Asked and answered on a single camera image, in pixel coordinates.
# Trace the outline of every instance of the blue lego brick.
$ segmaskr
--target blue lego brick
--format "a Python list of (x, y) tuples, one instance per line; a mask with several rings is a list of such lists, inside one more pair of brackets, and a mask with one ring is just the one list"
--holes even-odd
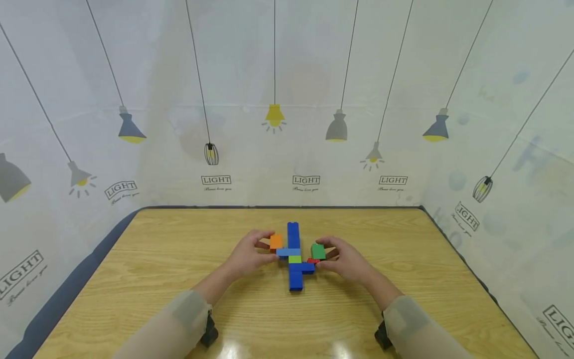
[(287, 223), (287, 248), (301, 248), (298, 222)]
[(303, 290), (303, 273), (289, 271), (289, 290), (292, 292)]
[(291, 263), (289, 264), (289, 272), (301, 272), (303, 274), (315, 273), (315, 264), (313, 263)]
[(300, 256), (301, 248), (278, 248), (275, 254), (280, 259), (287, 259), (289, 256)]

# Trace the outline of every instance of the forearm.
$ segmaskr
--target forearm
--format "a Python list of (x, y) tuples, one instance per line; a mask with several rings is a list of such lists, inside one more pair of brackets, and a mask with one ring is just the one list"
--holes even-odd
[(224, 263), (191, 289), (201, 294), (208, 304), (214, 306), (237, 279), (237, 276), (238, 274)]
[(385, 275), (373, 270), (367, 275), (364, 287), (373, 297), (380, 311), (384, 311), (398, 297), (404, 295)]

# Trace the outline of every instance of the green lego brick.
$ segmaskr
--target green lego brick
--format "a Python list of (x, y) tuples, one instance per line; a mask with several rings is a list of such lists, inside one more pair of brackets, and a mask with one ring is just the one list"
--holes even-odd
[(311, 246), (311, 257), (313, 259), (326, 259), (325, 256), (325, 247), (319, 243), (313, 243)]
[(289, 256), (289, 263), (301, 263), (301, 256)]

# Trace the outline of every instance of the right hand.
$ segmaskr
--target right hand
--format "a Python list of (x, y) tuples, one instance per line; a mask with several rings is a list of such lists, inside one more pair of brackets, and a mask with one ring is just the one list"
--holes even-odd
[(327, 260), (317, 263), (317, 268), (335, 272), (364, 287), (378, 273), (355, 247), (341, 238), (328, 236), (319, 238), (316, 242), (325, 248), (335, 248), (327, 253)]

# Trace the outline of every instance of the wood grain surface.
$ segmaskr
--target wood grain surface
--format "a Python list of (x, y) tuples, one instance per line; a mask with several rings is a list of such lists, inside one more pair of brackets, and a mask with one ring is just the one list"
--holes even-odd
[[(175, 295), (214, 270), (249, 230), (300, 225), (304, 258), (332, 234), (352, 243), (476, 358), (535, 358), (426, 214), (416, 209), (141, 211), (36, 354), (110, 358)], [(398, 358), (373, 337), (368, 293), (333, 273), (289, 292), (285, 264), (237, 281), (214, 308), (220, 336), (189, 358)]]

